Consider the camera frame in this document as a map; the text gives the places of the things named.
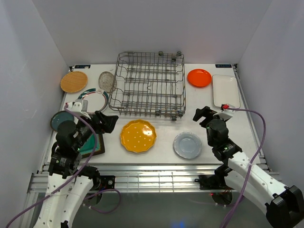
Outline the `white rectangular plate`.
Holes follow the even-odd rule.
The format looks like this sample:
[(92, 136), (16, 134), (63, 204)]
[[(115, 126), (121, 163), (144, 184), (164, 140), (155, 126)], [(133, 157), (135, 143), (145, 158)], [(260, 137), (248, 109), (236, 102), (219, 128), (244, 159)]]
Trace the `white rectangular plate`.
[(223, 104), (240, 108), (240, 97), (237, 79), (234, 76), (213, 75), (213, 104), (221, 107)]

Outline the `orange round plate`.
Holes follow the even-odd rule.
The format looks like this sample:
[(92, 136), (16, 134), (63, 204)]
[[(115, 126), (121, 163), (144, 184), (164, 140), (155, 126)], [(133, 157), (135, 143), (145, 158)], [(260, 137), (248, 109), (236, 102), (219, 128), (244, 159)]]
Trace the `orange round plate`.
[(203, 88), (211, 83), (212, 76), (204, 69), (194, 69), (188, 73), (187, 80), (192, 86)]

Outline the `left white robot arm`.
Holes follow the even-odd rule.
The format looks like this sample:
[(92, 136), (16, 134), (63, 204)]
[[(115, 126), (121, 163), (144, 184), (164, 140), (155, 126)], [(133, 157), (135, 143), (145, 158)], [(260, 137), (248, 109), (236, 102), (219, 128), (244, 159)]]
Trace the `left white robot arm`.
[(36, 228), (72, 227), (87, 193), (101, 184), (96, 167), (87, 163), (79, 166), (80, 149), (91, 136), (98, 138), (99, 134), (111, 133), (117, 120), (117, 115), (96, 111), (78, 117), (78, 122), (67, 120), (59, 124), (48, 169), (47, 191), (34, 225)]

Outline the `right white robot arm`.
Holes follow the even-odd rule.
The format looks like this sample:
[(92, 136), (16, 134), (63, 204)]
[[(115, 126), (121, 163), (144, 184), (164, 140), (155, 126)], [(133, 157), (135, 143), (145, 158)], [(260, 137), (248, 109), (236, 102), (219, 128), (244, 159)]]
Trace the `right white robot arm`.
[(302, 191), (295, 185), (288, 187), (277, 181), (254, 164), (255, 158), (248, 158), (229, 138), (226, 122), (232, 118), (234, 111), (236, 108), (228, 104), (223, 104), (220, 112), (205, 106), (196, 109), (193, 117), (194, 121), (204, 117), (200, 126), (206, 129), (207, 143), (215, 157), (223, 163), (215, 170), (214, 175), (206, 180), (206, 183), (221, 189), (229, 187), (240, 194), (220, 226), (226, 227), (237, 205), (245, 197), (265, 214), (272, 227), (295, 227), (304, 219)]

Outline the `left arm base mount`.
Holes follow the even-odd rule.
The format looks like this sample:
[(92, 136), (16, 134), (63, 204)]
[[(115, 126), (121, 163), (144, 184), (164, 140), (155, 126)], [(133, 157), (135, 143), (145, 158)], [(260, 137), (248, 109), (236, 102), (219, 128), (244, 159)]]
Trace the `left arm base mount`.
[(107, 190), (115, 188), (115, 176), (102, 175), (93, 177), (93, 187), (90, 190)]

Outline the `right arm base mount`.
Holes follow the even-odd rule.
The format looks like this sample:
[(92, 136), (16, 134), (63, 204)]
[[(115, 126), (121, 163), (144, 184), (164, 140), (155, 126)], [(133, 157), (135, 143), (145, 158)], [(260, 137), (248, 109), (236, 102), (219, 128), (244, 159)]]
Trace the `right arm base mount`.
[(227, 188), (223, 178), (217, 175), (199, 175), (194, 182), (199, 183), (200, 190), (224, 190)]

